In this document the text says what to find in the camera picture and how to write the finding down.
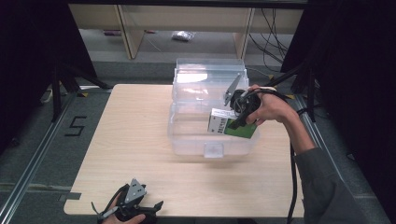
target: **clear plastic container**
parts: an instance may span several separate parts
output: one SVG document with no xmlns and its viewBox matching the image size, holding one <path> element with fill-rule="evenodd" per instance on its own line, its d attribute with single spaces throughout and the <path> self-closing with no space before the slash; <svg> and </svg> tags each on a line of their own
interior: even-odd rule
<svg viewBox="0 0 396 224">
<path fill-rule="evenodd" d="M 177 60 L 168 126 L 176 154 L 220 158 L 246 155 L 254 147 L 258 130 L 250 139 L 207 131 L 212 108 L 230 110 L 224 105 L 224 93 L 239 75 L 237 89 L 245 90 L 248 76 L 242 60 Z"/>
</svg>

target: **black cable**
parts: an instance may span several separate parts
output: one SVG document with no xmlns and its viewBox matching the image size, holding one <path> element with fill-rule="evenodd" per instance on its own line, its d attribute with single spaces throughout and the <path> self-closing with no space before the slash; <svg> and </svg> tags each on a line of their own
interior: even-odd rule
<svg viewBox="0 0 396 224">
<path fill-rule="evenodd" d="M 265 21 L 267 22 L 268 28 L 270 29 L 270 35 L 268 36 L 268 41 L 270 40 L 270 36 L 273 35 L 274 39 L 276 40 L 277 47 L 279 49 L 284 48 L 285 50 L 288 50 L 288 48 L 283 45 L 279 39 L 277 38 L 277 33 L 276 33 L 276 10 L 273 8 L 273 24 L 271 25 L 270 22 L 268 21 L 267 17 L 265 16 L 264 10 L 262 9 L 262 15 L 264 16 Z"/>
<path fill-rule="evenodd" d="M 287 49 L 284 49 L 284 48 L 282 48 L 282 47 L 280 47 L 280 46 L 277 46 L 277 45 L 271 43 L 271 41 L 270 41 L 269 39 L 267 39 L 262 33 L 260 33 L 260 35 L 261 35 L 262 38 L 263 38 L 266 42 L 268 42 L 268 44 L 271 45 L 272 47 L 274 47 L 274 48 L 281 48 L 282 50 L 287 50 Z"/>
<path fill-rule="evenodd" d="M 273 54 L 273 53 L 271 53 L 270 51 L 268 51 L 268 50 L 266 49 L 266 47 L 263 48 L 260 44 L 258 44 L 251 34 L 249 34 L 249 36 L 250 36 L 251 40 L 253 41 L 253 43 L 256 45 L 256 47 L 257 47 L 259 50 L 261 50 L 261 51 L 263 51 L 264 53 L 268 54 L 268 55 L 271 56 L 273 59 L 277 60 L 279 63 L 283 63 L 283 61 L 280 60 L 279 58 L 277 58 L 277 57 L 275 56 L 275 54 Z"/>
<path fill-rule="evenodd" d="M 297 171 L 296 171 L 296 162 L 294 161 L 294 148 L 290 144 L 290 164 L 291 164 L 291 179 L 293 184 L 293 196 L 291 198 L 289 213 L 288 213 L 288 220 L 287 223 L 290 224 L 293 221 L 293 212 L 294 207 L 297 202 Z"/>
</svg>

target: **green and white box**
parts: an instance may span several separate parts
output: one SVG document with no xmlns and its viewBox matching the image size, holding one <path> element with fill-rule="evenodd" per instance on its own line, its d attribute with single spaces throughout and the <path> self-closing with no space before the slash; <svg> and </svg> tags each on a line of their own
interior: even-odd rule
<svg viewBox="0 0 396 224">
<path fill-rule="evenodd" d="M 230 124 L 236 119 L 237 116 L 234 111 L 213 108 L 210 114 L 207 131 L 210 133 L 223 133 L 237 137 L 251 138 L 257 126 L 255 124 L 247 124 L 237 129 L 229 128 Z"/>
</svg>

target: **cord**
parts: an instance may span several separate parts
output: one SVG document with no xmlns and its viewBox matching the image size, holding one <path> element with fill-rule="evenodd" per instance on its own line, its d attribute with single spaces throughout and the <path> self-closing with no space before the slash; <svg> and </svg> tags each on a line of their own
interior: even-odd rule
<svg viewBox="0 0 396 224">
<path fill-rule="evenodd" d="M 290 224 L 293 221 L 293 212 L 294 207 L 297 202 L 297 171 L 296 171 L 296 162 L 294 161 L 294 148 L 290 144 L 290 165 L 291 165 L 291 179 L 293 185 L 293 195 L 291 197 L 291 203 L 288 213 L 287 223 Z"/>
<path fill-rule="evenodd" d="M 273 8 L 272 12 L 273 12 L 273 22 L 272 22 L 272 24 L 270 24 L 270 22 L 268 21 L 267 17 L 265 16 L 264 10 L 262 9 L 262 15 L 264 16 L 264 19 L 267 22 L 268 27 L 270 28 L 270 34 L 268 35 L 268 39 L 265 39 L 265 38 L 264 39 L 267 40 L 267 43 L 269 43 L 271 35 L 274 36 L 274 39 L 276 40 L 277 46 L 275 46 L 273 44 L 271 44 L 271 45 L 273 45 L 274 47 L 278 48 L 280 56 L 282 57 L 282 60 L 283 60 L 283 56 L 286 55 L 285 51 L 287 51 L 288 48 L 285 45 L 283 45 L 279 41 L 279 39 L 277 38 L 277 32 L 276 32 L 276 9 Z"/>
<path fill-rule="evenodd" d="M 259 50 L 261 50 L 262 52 L 268 54 L 268 56 L 270 56 L 271 58 L 277 60 L 279 63 L 283 63 L 283 61 L 280 60 L 279 58 L 277 58 L 277 57 L 275 56 L 275 54 L 271 53 L 270 51 L 268 51 L 268 50 L 266 49 L 266 45 L 265 45 L 265 47 L 263 48 L 260 44 L 258 44 L 258 43 L 256 42 L 256 40 L 253 38 L 253 36 L 252 36 L 251 34 L 249 34 L 249 36 L 250 36 L 251 40 L 253 41 L 253 43 L 256 45 L 256 47 L 257 47 Z"/>
</svg>

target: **person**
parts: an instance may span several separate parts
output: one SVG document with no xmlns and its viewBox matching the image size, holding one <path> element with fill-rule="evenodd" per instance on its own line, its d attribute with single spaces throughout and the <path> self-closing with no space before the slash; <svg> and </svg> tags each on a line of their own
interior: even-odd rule
<svg viewBox="0 0 396 224">
<path fill-rule="evenodd" d="M 253 85 L 249 90 L 258 88 L 259 86 Z M 315 146 L 297 112 L 273 94 L 257 94 L 262 104 L 247 116 L 246 122 L 262 125 L 266 120 L 276 120 L 285 126 L 302 180 L 304 222 L 368 223 L 330 159 L 321 148 Z M 127 223 L 137 224 L 141 218 L 134 217 Z"/>
</svg>

